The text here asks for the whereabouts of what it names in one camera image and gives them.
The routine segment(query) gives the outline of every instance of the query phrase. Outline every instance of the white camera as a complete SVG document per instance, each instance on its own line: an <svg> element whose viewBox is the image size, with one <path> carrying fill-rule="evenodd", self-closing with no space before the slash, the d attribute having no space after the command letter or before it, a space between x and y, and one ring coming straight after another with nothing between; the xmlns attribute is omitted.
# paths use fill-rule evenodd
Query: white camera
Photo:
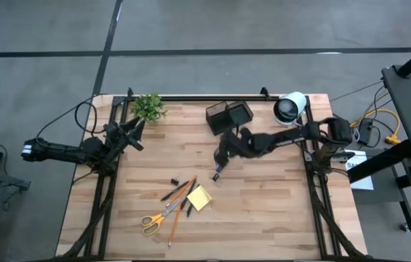
<svg viewBox="0 0 411 262"><path fill-rule="evenodd" d="M291 125L298 120L306 105L307 98L301 92L282 95L273 107L275 119L280 124Z"/></svg>

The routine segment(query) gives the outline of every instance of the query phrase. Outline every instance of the white paper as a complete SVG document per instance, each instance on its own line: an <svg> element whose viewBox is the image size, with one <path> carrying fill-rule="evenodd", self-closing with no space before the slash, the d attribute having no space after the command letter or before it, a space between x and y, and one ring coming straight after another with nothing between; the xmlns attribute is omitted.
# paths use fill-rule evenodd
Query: white paper
<svg viewBox="0 0 411 262"><path fill-rule="evenodd" d="M346 162L346 170L350 170L352 167L357 166L363 161L367 161L367 156L365 155L365 151L356 151L356 150L347 150L347 149L345 149L344 151L354 152L356 154L355 156L351 157ZM352 183L351 188L352 189L373 190L372 178L369 176L355 183Z"/></svg>

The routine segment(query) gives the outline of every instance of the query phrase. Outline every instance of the black metal frame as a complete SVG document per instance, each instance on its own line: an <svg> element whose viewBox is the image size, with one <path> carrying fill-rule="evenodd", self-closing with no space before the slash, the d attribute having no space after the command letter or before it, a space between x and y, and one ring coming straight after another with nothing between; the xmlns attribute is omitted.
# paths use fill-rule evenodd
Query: black metal frame
<svg viewBox="0 0 411 262"><path fill-rule="evenodd" d="M138 95L134 95L133 91L129 88L127 96L116 96L113 97L111 112L110 112L110 119L109 121L112 122L115 120L117 110L119 106L122 106L121 111L121 120L120 122L125 122L127 120L127 110L129 102L134 101ZM268 90L263 87L260 91L260 95L164 95L161 96L162 100L165 102L173 102L173 101L277 101L279 96L276 95L269 95ZM313 121L313 115L311 112L311 105L310 100L307 99L307 106L305 107L307 113L307 121ZM319 149L319 144L313 142L312 144L313 149ZM308 147L306 143L301 143L301 154L304 155L305 151L307 151ZM308 192L311 197L311 204L312 210L314 214L314 223L315 223L315 231L317 235L317 241L319 246L320 257L322 261L383 261L383 260L375 260L368 257L359 257L360 253L356 252L348 252L351 257L342 256L340 251L340 240L338 237L341 237L343 240L344 247L346 245L351 245L347 238L343 235L342 231L336 225L332 205L330 201L330 194L328 191L328 187L326 183L321 183L322 188L322 201L319 200L318 194L316 192L316 187L314 184L314 170L312 164L303 157L304 165L306 167L306 177L308 181ZM88 226L85 228L81 236L78 240L74 243L73 247L64 255L58 256L55 258L50 258L43 261L104 261L105 256L105 248L106 242L108 238L108 230L109 230L109 223L110 223L110 216L111 216L111 207L114 201L114 189L116 185L116 176L118 170L116 170L115 174L109 176L110 181L108 184L108 191L106 194L105 199L103 200L102 204L100 204L102 199L102 190L103 184L105 181L105 175L99 175L97 180L97 186L95 189L95 197L92 206L92 213L90 217L90 221ZM333 246L333 254L328 255L327 253L327 246L324 238L323 233L323 225L320 215L324 218L327 222L327 225L330 228L332 246ZM101 218L103 219L103 225L101 228L100 233L100 244L98 248L97 255L92 254L92 246L94 242L94 232L99 224ZM82 248L84 248L83 256L78 256L81 252Z"/></svg>

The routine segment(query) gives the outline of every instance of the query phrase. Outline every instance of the scissors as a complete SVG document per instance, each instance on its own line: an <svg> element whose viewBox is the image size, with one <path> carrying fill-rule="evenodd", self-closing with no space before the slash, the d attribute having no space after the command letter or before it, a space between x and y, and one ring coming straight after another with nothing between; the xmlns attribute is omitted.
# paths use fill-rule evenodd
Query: scissors
<svg viewBox="0 0 411 262"><path fill-rule="evenodd" d="M151 235L155 232L157 232L160 229L160 224L164 220L164 218L171 213L175 209L175 207L181 203L181 199L177 200L173 204L171 204L163 213L160 213L155 216L145 216L142 218L142 226L144 229L142 230L142 233L146 236Z"/></svg>

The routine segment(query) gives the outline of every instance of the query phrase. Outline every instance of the sticky note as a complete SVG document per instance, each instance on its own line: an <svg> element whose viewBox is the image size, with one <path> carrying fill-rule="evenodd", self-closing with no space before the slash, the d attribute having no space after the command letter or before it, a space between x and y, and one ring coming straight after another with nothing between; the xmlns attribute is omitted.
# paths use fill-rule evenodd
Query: sticky note
<svg viewBox="0 0 411 262"><path fill-rule="evenodd" d="M212 197L205 191L203 186L194 189L194 191L188 195L188 199L197 211L200 211L208 202L212 201Z"/></svg>

